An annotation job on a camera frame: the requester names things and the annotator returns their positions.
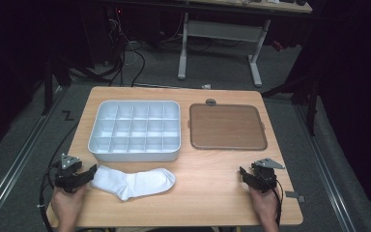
metal rail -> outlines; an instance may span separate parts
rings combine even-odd
[[[16,159],[14,160],[14,163],[12,164],[8,173],[5,175],[5,178],[2,180],[0,184],[0,209],[2,205],[5,203],[18,177],[22,173],[22,170],[25,167],[27,161],[31,157],[35,149],[35,145],[39,141],[40,135],[42,134],[42,131],[47,121],[49,120],[52,112],[54,111],[58,103],[61,101],[61,99],[65,96],[66,92],[67,91],[65,89],[58,87],[58,89],[55,92],[56,99],[55,103],[53,104],[53,107],[51,107],[47,115],[41,116],[38,123],[35,125],[35,127],[32,129],[32,132],[29,134],[22,149],[17,154]]]
[[[339,189],[336,186],[336,183],[333,181],[332,176],[330,175],[327,163],[325,162],[324,156],[318,146],[317,139],[309,133],[308,127],[306,125],[306,113],[304,112],[303,107],[300,105],[294,105],[295,112],[300,118],[301,126],[303,131],[306,133],[309,144],[313,149],[314,158],[316,161],[316,166],[321,175],[322,182],[327,191],[330,203],[332,204],[333,210],[336,213],[336,216],[339,220],[339,223],[343,231],[357,231],[355,229],[354,223],[352,222],[351,216],[348,213],[346,205],[343,201],[342,195]]]

white sock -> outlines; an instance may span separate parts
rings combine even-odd
[[[164,168],[127,174],[101,165],[91,185],[126,201],[131,197],[167,191],[175,182],[174,174]]]

human hand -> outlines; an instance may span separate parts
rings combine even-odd
[[[274,190],[279,196],[278,188],[275,188]],[[278,225],[275,221],[279,202],[273,191],[270,189],[263,193],[260,190],[249,187],[249,193],[251,194],[254,212],[258,219],[260,219],[264,231],[279,231]]]
[[[74,231],[74,227],[83,205],[83,195],[87,185],[80,187],[75,193],[67,193],[55,187],[51,205],[59,219],[58,232]]]

cable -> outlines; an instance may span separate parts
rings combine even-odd
[[[132,51],[133,54],[134,54],[134,61],[131,62],[131,63],[129,63],[129,64],[126,64],[126,65],[132,65],[132,64],[134,64],[134,63],[137,61],[137,55],[136,55],[137,52],[135,52],[134,48],[131,46],[131,42],[130,42],[130,40],[126,37],[125,32],[123,31],[123,29],[122,29],[121,26],[120,26],[120,25],[122,25],[122,23],[121,23],[121,21],[120,21],[120,18],[119,18],[119,15],[118,15],[118,14],[117,14],[117,20],[119,21],[119,27],[120,27],[120,30],[122,31],[122,32],[121,32],[121,35],[126,39],[126,41],[128,41],[128,45],[131,47],[131,51]]]
[[[190,48],[189,46],[187,46],[187,49],[190,50],[190,51],[195,51],[195,52],[203,52],[203,51],[206,51],[207,49],[209,49],[212,45],[212,40],[208,39],[208,38],[202,38],[201,39],[202,41],[206,41],[208,42],[207,46],[202,48],[202,49],[192,49]]]
[[[126,50],[126,51],[140,50],[141,48],[143,48],[143,42],[141,41],[130,41],[130,44],[140,44],[140,46],[137,48],[131,47],[132,48],[131,50]]]
[[[133,52],[137,53],[137,54],[141,57],[141,59],[143,59],[143,66],[141,67],[140,72],[138,72],[137,76],[136,76],[136,77],[133,79],[133,81],[131,82],[131,87],[134,86],[134,82],[135,82],[135,80],[136,80],[137,77],[138,77],[138,76],[143,72],[143,70],[144,70],[144,66],[146,65],[146,60],[144,59],[144,56],[143,56],[142,54],[140,54],[138,51],[133,51]]]
[[[168,43],[176,43],[176,45],[167,45]],[[165,42],[165,43],[161,43],[160,45],[164,46],[164,47],[168,47],[168,48],[176,48],[176,47],[179,47],[181,46],[183,43],[182,42],[176,42],[176,40],[172,40],[170,42]]]
[[[116,71],[116,73],[110,79],[110,82],[109,82],[109,85],[108,86],[112,86],[113,85],[113,81],[117,77],[117,75],[119,73],[122,73],[123,72],[123,65],[125,64],[125,52],[123,52],[123,59],[119,56],[119,63],[120,63],[119,69]]]
[[[226,47],[235,47],[239,45],[248,44],[248,42],[244,42],[244,41],[238,41],[238,42],[235,42],[234,44],[225,44],[225,43],[216,42],[215,40],[212,40],[212,43],[216,45],[226,46]]]
[[[119,26],[119,24],[118,24],[118,22],[117,22],[116,20],[114,20],[114,19],[109,18],[108,20],[109,20],[109,22],[112,22],[112,23],[113,23],[113,27],[111,28],[111,31],[109,32],[108,36],[109,36],[109,38],[110,38],[110,41],[111,41],[111,43],[112,43],[112,46],[114,47],[115,42],[114,42],[114,40],[113,40],[113,32],[114,32],[114,30],[116,29],[116,27]]]
[[[94,73],[94,72],[84,68],[84,67],[80,67],[79,65],[75,64],[73,61],[70,61],[70,60],[67,60],[67,59],[63,58],[65,63],[70,64],[71,67],[74,67],[76,70],[83,73],[83,75],[82,75],[82,74],[76,73],[72,70],[69,70],[70,75],[73,75],[73,76],[78,77],[78,78],[90,77],[90,78],[93,78],[96,81],[100,81],[100,82],[109,82],[109,80],[104,78],[104,77],[107,76],[107,75],[113,74],[114,72],[118,72],[119,69],[122,67],[122,64],[120,62],[121,58],[120,58],[119,52],[121,50],[123,50],[123,47],[126,47],[126,43],[123,42],[122,37],[124,37],[125,39],[127,39],[127,37],[123,33],[123,30],[122,30],[120,24],[116,24],[116,23],[118,23],[116,20],[113,20],[113,19],[109,19],[109,20],[112,21],[116,26],[118,26],[119,27],[119,32],[121,32],[121,33],[119,33],[119,37],[117,39],[117,41],[121,41],[121,43],[117,43],[116,47],[114,47],[114,49],[113,49],[114,50],[114,52],[113,52],[113,54],[114,54],[113,55],[114,66],[113,66],[113,68],[111,68],[108,71],[97,74],[97,73]]]
[[[267,182],[267,180],[265,179],[265,177],[261,173],[259,173],[259,175],[263,179],[264,183],[268,186],[268,188],[270,188],[273,191],[273,194],[275,195],[276,200],[278,201],[278,206],[277,206],[278,208],[276,209],[276,218],[275,218],[275,221],[276,221],[276,224],[279,227],[279,222],[281,221],[281,214],[282,214],[282,200],[284,199],[283,188],[282,188],[281,184],[278,182],[278,180],[276,180],[276,182],[279,184],[279,187],[281,188],[281,195],[282,195],[282,197],[279,198],[279,194],[270,185],[270,183]]]
[[[123,52],[123,64],[125,64],[125,60],[126,60],[126,53]],[[119,86],[120,87],[125,87],[125,84],[123,82],[123,69],[120,71],[120,82],[119,82]]]
[[[50,180],[50,171],[51,171],[51,169],[53,167],[56,167],[56,166],[59,165],[59,161],[53,163],[53,160],[54,160],[56,154],[59,152],[61,146],[65,143],[66,139],[69,137],[69,135],[71,134],[71,132],[74,131],[74,129],[77,127],[77,125],[78,125],[78,123],[76,123],[71,128],[71,130],[69,130],[69,132],[66,134],[66,136],[62,139],[62,141],[57,146],[55,152],[53,153],[52,157],[50,158],[49,165],[47,166],[47,169],[44,172],[43,177],[42,177],[42,180],[41,180],[41,188],[40,188],[40,192],[39,192],[39,205],[38,205],[38,208],[40,208],[41,217],[42,217],[42,220],[43,220],[43,224],[46,227],[46,230],[48,232],[53,232],[53,229],[52,229],[52,226],[50,225],[49,219],[47,218],[46,208],[45,208],[45,204],[44,204],[43,192],[44,192],[44,189],[46,187],[45,180],[47,178],[48,184],[53,188],[53,184],[52,184],[52,182]]]
[[[180,18],[179,26],[177,27],[177,30],[176,30],[176,32],[173,34],[173,36],[170,37],[169,39],[165,40],[165,41],[161,41],[161,43],[164,43],[164,42],[170,42],[170,41],[175,41],[175,40],[177,40],[177,39],[183,37],[183,36],[180,36],[180,37],[178,37],[178,38],[174,38],[175,36],[177,36],[177,34],[179,33],[180,28],[182,27],[182,22],[183,22],[183,18],[184,18],[184,16],[185,16],[185,14],[182,13],[182,17]]]

wooden table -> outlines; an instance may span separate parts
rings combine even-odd
[[[197,150],[190,144],[189,107],[215,99],[217,103],[250,104],[259,110],[265,125],[268,148],[261,152]],[[271,158],[281,164],[281,156],[270,118],[260,93],[254,91],[93,88],[76,130],[69,155],[80,157],[84,168],[98,163],[88,150],[88,141],[99,105],[107,100],[170,100],[181,108],[182,146],[177,160],[171,162],[103,162],[99,164],[123,172],[140,172],[164,167],[176,175],[170,190],[123,202],[96,188],[88,188],[77,222],[81,227],[122,226],[231,226],[256,225],[248,187],[241,182],[239,167],[246,170],[256,160]],[[287,169],[275,169],[284,191],[293,191]],[[52,226],[58,220],[49,207]],[[295,198],[284,198],[281,224],[300,224],[302,214]]]

